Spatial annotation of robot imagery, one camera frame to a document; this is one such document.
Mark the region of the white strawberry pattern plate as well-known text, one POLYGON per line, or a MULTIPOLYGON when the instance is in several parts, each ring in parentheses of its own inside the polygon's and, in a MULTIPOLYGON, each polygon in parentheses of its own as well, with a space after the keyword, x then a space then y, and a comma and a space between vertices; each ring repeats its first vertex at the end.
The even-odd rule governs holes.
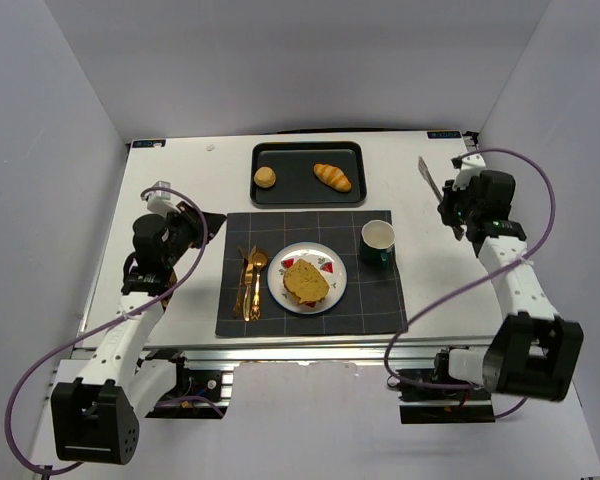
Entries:
POLYGON ((299 242, 284 247, 271 260, 267 273, 267 287, 273 299, 285 310, 302 315, 319 314, 334 307, 344 296, 347 280, 343 260, 330 248, 314 242, 299 242), (330 286, 324 301, 313 308, 298 305, 283 285, 285 271, 298 259, 313 264, 330 286))

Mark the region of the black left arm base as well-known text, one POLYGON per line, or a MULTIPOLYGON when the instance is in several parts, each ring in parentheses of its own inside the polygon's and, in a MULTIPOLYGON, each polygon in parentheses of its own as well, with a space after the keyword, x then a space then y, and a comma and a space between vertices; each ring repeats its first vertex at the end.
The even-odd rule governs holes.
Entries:
POLYGON ((163 394, 159 403, 146 417, 154 419, 220 419, 227 407, 222 406, 221 370, 195 369, 185 357, 182 350, 161 348, 151 350, 144 358, 136 362, 136 372, 149 361, 161 360, 176 367, 176 383, 173 388, 163 394))

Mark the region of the gold spoon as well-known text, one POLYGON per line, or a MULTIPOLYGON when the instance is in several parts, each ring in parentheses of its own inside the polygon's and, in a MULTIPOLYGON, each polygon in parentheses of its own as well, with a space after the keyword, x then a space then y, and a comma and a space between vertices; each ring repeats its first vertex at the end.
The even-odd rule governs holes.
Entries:
POLYGON ((257 250, 253 256, 253 264, 256 270, 256 283, 251 301, 250 320, 257 321, 260 318, 260 280, 262 270, 268 263, 268 257, 262 250, 257 250))

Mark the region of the right blue table label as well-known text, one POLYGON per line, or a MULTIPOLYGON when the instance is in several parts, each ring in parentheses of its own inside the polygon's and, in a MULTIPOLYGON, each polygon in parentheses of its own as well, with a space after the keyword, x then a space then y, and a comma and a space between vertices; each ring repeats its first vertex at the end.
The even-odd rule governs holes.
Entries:
POLYGON ((463 135, 457 130, 435 130, 427 131, 427 137, 429 139, 461 139, 463 135))

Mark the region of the metal serving tongs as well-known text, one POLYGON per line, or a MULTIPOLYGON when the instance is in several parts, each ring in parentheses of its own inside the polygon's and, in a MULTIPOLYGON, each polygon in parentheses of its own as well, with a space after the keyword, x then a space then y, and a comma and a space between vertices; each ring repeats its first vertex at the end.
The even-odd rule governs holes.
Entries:
MULTIPOLYGON (((431 174, 429 172, 428 166, 422 156, 418 157, 418 170, 419 170, 419 173, 422 176, 422 178, 425 180, 425 182, 429 185, 429 187, 433 191, 434 196, 436 197, 436 200, 438 201, 438 205, 441 205, 442 201, 443 201, 443 193, 437 187, 433 177, 431 176, 431 174)), ((464 230, 460 226, 455 226, 455 225, 451 226, 451 229, 453 231, 454 238, 457 241, 461 241, 464 237, 464 230)))

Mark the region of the toasted bread slice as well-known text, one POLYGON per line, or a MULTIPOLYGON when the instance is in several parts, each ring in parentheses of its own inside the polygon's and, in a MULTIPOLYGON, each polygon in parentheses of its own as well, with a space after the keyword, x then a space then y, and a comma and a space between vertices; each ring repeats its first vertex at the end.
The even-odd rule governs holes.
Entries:
POLYGON ((295 298, 326 298, 330 286, 311 263, 298 259, 283 275, 284 288, 295 298))

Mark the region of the dark green mug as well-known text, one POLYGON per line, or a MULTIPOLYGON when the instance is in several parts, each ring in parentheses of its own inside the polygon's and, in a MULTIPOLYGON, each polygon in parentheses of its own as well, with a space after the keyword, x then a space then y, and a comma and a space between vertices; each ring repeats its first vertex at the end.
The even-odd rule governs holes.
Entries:
POLYGON ((378 269, 389 266, 395 244, 393 226, 383 220, 371 220, 361 229, 360 257, 364 263, 378 269))

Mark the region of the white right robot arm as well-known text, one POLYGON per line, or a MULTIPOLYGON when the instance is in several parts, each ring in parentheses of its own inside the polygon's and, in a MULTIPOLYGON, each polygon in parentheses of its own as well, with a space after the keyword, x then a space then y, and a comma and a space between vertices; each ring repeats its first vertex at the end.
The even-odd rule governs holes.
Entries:
POLYGON ((511 175, 483 170, 442 189, 442 221, 464 230, 491 276, 503 322, 485 352, 452 347, 437 355, 436 368, 444 379, 489 393, 558 402, 568 392, 584 332, 562 318, 523 257, 526 234, 508 218, 515 186, 511 175))

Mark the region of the orange bagel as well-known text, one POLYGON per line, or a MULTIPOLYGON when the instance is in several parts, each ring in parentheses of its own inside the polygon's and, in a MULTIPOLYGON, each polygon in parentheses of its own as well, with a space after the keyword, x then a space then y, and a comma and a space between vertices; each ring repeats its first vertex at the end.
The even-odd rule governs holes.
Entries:
POLYGON ((322 298, 309 298, 309 299, 303 299, 303 298, 295 298, 296 303, 300 306, 307 306, 307 307, 315 307, 317 304, 321 303, 324 301, 324 297, 322 298))

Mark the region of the left blue table label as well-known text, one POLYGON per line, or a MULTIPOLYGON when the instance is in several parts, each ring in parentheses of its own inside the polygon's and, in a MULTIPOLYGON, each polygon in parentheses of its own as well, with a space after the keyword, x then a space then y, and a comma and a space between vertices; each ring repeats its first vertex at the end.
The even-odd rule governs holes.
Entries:
POLYGON ((141 148, 163 148, 166 145, 165 139, 143 139, 143 140, 134 140, 131 143, 131 147, 133 149, 141 149, 141 148))

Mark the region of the dark checked placemat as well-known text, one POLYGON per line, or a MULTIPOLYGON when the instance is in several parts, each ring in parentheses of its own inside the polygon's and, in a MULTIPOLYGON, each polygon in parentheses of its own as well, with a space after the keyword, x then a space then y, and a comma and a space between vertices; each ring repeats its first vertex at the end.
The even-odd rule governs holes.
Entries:
POLYGON ((398 267, 378 269, 360 255, 361 229, 371 220, 391 222, 388 210, 291 211, 231 213, 225 231, 223 272, 215 333, 226 338, 298 337, 390 334, 406 321, 398 267), (344 262, 347 286, 342 299, 326 312, 294 314, 269 293, 271 260, 284 247, 314 242, 333 250, 344 262), (254 246, 268 257, 260 280, 257 321, 234 317, 233 308, 242 267, 238 247, 248 254, 254 246))

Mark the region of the gold fork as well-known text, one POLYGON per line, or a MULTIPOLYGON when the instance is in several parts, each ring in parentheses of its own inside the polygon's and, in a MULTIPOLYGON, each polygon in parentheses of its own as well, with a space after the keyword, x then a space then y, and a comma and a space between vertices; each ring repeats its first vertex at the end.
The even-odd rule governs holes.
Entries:
POLYGON ((237 290, 237 294, 236 294, 236 300, 235 300, 235 304, 234 304, 234 308, 233 308, 233 314, 234 314, 235 318, 238 318, 242 313, 242 305, 243 305, 243 297, 244 297, 242 290, 243 290, 244 282, 245 282, 246 268, 248 266, 248 258, 247 258, 247 254, 246 254, 244 248, 239 246, 238 249, 242 256, 242 267, 241 267, 241 273, 240 273, 240 278, 239 278, 238 290, 237 290))

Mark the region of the blue table label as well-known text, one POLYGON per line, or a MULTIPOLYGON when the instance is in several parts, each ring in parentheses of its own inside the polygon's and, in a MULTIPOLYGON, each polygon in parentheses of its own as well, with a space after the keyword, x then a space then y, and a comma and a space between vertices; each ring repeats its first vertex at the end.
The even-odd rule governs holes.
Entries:
POLYGON ((133 149, 141 149, 141 148, 163 148, 166 145, 165 139, 143 139, 143 140, 134 140, 131 143, 131 147, 133 149))
POLYGON ((427 137, 429 139, 461 139, 463 135, 457 130, 435 130, 427 131, 427 137))

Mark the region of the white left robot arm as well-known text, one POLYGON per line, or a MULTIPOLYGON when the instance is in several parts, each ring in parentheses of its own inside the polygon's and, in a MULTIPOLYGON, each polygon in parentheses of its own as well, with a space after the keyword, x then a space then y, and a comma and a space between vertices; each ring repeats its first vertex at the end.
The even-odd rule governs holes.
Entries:
POLYGON ((122 320, 107 328, 76 378, 57 383, 51 395, 59 459, 117 465, 132 459, 141 420, 179 383, 176 353, 140 357, 177 283, 174 267, 188 250, 211 241, 226 219, 181 202, 159 204, 134 221, 118 307, 122 320))

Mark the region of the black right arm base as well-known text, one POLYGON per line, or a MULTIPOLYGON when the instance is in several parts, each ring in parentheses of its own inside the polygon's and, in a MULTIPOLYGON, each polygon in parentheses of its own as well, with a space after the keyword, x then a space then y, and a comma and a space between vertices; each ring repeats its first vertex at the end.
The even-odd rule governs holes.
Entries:
POLYGON ((491 395, 470 383, 442 379, 460 390, 431 389, 409 385, 395 377, 387 378, 389 390, 398 394, 400 421, 403 425, 494 423, 491 395))

